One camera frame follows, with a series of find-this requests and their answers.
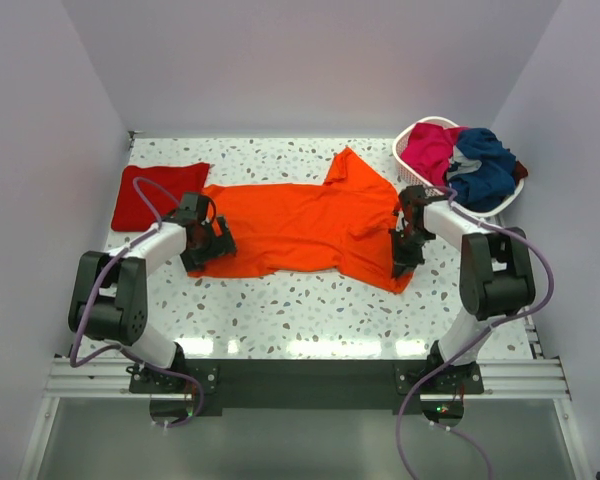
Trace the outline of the orange t shirt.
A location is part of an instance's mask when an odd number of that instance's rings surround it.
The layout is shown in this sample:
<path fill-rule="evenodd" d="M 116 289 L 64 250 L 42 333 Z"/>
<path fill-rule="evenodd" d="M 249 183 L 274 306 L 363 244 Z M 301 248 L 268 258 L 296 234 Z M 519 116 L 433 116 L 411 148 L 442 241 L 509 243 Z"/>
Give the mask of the orange t shirt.
<path fill-rule="evenodd" d="M 350 148 L 334 157 L 320 185 L 209 185 L 204 193 L 225 216 L 237 252 L 209 261 L 200 276 L 335 269 L 394 294 L 411 281 L 392 275 L 398 193 Z"/>

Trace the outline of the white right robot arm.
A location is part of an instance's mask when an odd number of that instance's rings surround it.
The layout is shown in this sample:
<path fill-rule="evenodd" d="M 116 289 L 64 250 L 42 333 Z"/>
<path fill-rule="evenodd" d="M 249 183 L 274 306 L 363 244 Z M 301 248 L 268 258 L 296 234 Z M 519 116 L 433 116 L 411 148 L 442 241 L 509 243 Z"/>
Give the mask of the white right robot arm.
<path fill-rule="evenodd" d="M 401 225 L 390 231 L 395 279 L 425 263 L 424 246 L 429 241 L 442 238 L 460 253 L 462 307 L 449 330 L 432 345 L 425 369 L 428 386 L 439 393 L 460 382 L 459 366 L 477 360 L 491 335 L 491 320 L 517 314 L 536 296 L 524 232 L 503 230 L 459 211 L 452 196 L 450 191 L 435 195 L 423 185 L 405 188 L 395 212 Z"/>

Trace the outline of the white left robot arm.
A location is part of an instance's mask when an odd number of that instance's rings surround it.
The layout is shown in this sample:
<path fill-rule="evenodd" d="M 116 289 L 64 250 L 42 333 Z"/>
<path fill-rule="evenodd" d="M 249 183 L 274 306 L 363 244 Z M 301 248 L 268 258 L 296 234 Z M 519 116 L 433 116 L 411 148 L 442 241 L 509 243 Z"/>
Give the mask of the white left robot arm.
<path fill-rule="evenodd" d="M 124 246 L 84 253 L 68 312 L 75 334 L 70 365 L 76 368 L 117 350 L 152 366 L 151 378 L 163 391 L 180 390 L 187 380 L 182 348 L 150 324 L 147 280 L 174 257 L 180 258 L 187 273 L 199 273 L 210 261 L 236 252 L 215 202 L 206 195 L 186 193 L 177 208 Z"/>

